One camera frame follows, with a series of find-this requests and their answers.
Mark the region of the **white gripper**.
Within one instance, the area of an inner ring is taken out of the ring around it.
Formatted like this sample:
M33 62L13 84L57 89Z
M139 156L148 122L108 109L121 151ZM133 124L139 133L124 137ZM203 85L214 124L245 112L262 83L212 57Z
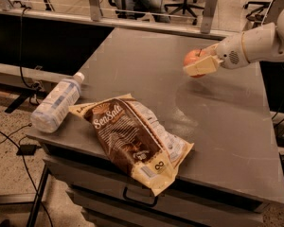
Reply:
M221 65L226 69L238 69L249 64L246 59L243 34L236 34L223 39L218 44L212 44L204 49L207 56L200 57L197 61L184 67L184 71L191 77L214 73Z

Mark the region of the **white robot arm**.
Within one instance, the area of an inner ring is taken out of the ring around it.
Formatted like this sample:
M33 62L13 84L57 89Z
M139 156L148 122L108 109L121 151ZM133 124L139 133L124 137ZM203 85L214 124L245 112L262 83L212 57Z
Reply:
M204 49L190 51L184 71L199 78L214 73L219 67L237 69L253 62L284 62L284 9L276 23L243 31Z

